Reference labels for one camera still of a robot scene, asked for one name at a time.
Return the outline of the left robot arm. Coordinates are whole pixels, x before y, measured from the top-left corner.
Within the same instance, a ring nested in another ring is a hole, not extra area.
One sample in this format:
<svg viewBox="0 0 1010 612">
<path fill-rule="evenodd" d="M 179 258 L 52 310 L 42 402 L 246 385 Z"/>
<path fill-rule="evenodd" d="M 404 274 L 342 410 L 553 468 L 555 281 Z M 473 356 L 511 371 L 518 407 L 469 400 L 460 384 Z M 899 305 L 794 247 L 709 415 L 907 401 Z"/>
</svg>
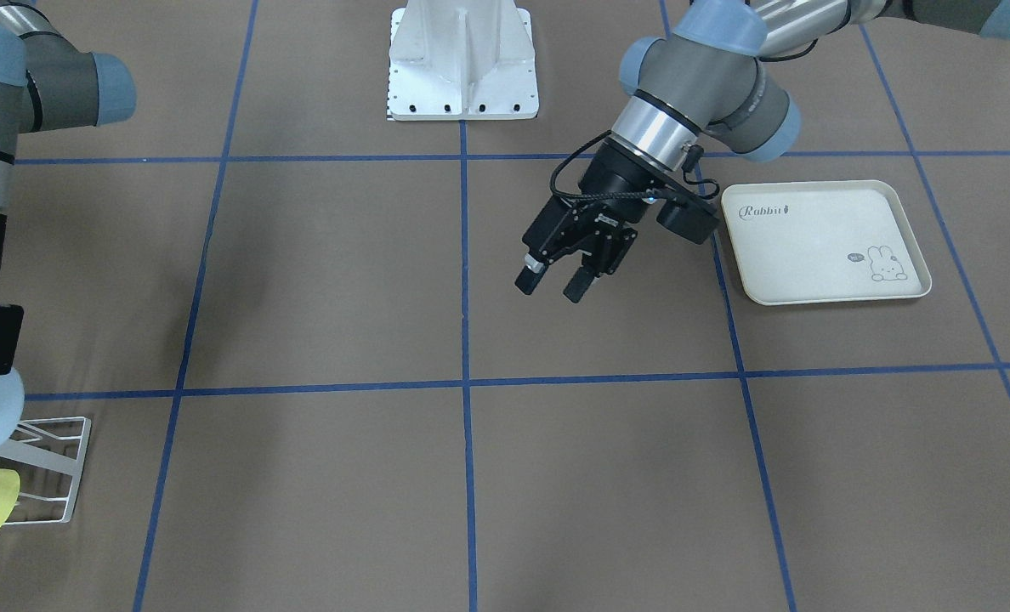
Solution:
<svg viewBox="0 0 1010 612">
<path fill-rule="evenodd" d="M 637 40 L 624 54 L 626 107 L 589 143 L 595 155 L 574 193 L 557 186 L 552 171 L 547 205 L 522 236 L 527 256 L 517 289 L 532 294 L 556 261 L 578 252 L 582 262 L 564 295 L 580 302 L 621 266 L 637 222 L 656 201 L 666 230 L 695 244 L 710 239 L 719 225 L 711 197 L 673 177 L 700 161 L 698 138 L 710 136 L 751 162 L 784 155 L 801 115 L 767 65 L 878 17 L 1010 40 L 1010 1 L 695 1 L 671 34 Z"/>
</svg>

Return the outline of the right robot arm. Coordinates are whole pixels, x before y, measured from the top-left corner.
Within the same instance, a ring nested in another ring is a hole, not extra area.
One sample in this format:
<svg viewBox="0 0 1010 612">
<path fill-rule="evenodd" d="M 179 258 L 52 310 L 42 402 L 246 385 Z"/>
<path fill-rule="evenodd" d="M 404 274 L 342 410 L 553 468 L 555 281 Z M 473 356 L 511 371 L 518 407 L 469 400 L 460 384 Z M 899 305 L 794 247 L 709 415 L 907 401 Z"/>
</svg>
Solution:
<svg viewBox="0 0 1010 612">
<path fill-rule="evenodd" d="M 78 50 L 34 5 L 0 1 L 0 272 L 19 136 L 124 122 L 136 107 L 119 58 Z M 0 376 L 11 372 L 23 318 L 19 305 L 0 303 Z"/>
</svg>

